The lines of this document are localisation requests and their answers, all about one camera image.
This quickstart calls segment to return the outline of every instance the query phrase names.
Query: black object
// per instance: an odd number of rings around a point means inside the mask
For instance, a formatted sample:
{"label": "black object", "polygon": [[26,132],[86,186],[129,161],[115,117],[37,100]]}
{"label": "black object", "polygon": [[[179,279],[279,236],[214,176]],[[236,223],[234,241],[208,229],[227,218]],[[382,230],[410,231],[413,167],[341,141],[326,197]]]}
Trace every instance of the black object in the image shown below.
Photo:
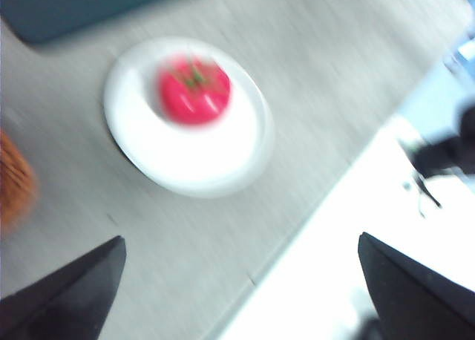
{"label": "black object", "polygon": [[447,174],[446,170],[454,167],[459,167],[464,174],[475,174],[475,106],[463,111],[459,136],[423,146],[410,160],[426,179]]}
{"label": "black object", "polygon": [[120,236],[0,301],[1,340],[95,340],[125,263]]}
{"label": "black object", "polygon": [[474,292],[366,232],[358,254],[384,339],[475,339]]}
{"label": "black object", "polygon": [[43,43],[153,0],[1,0],[1,14],[29,43]]}

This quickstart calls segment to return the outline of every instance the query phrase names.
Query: tomato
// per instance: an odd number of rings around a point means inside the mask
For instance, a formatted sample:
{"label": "tomato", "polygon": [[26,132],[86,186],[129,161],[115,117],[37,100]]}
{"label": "tomato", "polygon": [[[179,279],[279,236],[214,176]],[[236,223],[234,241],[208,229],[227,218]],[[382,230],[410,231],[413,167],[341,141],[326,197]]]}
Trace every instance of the tomato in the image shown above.
{"label": "tomato", "polygon": [[180,58],[159,72],[157,90],[162,108],[171,120],[198,125],[225,111],[231,83],[215,62]]}

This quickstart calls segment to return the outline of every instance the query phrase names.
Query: gray table surface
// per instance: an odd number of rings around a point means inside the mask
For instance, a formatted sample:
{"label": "gray table surface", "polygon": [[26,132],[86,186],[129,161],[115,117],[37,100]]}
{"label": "gray table surface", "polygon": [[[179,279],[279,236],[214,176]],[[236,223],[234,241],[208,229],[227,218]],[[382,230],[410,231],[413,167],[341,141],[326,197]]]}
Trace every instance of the gray table surface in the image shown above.
{"label": "gray table surface", "polygon": [[[41,49],[3,24],[2,127],[41,188],[1,242],[1,294],[123,235],[128,260],[101,339],[208,336],[469,17],[463,0],[166,0]],[[266,96],[275,152],[244,191],[168,192],[108,134],[108,70],[160,36],[218,46]]]}

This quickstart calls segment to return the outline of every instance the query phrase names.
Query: orange object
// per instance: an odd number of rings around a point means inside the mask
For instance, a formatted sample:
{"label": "orange object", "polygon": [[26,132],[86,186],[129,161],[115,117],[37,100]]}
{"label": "orange object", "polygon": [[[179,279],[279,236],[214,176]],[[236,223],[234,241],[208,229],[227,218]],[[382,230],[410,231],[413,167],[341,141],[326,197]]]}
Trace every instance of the orange object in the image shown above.
{"label": "orange object", "polygon": [[26,159],[3,131],[0,131],[0,140],[0,233],[5,235],[33,204],[36,178]]}

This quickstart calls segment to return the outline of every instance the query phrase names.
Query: white plate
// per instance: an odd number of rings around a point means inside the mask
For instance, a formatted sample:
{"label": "white plate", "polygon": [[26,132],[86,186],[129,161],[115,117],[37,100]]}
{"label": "white plate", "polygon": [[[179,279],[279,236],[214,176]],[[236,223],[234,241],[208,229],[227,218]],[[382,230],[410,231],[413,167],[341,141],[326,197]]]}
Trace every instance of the white plate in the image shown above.
{"label": "white plate", "polygon": [[[160,112],[154,81],[170,57],[211,58],[228,74],[231,100],[216,121],[184,126]],[[270,110],[251,77],[230,56],[192,39],[144,42],[118,58],[105,85],[105,118],[114,139],[147,177],[174,192],[219,197],[248,186],[272,152]]]}

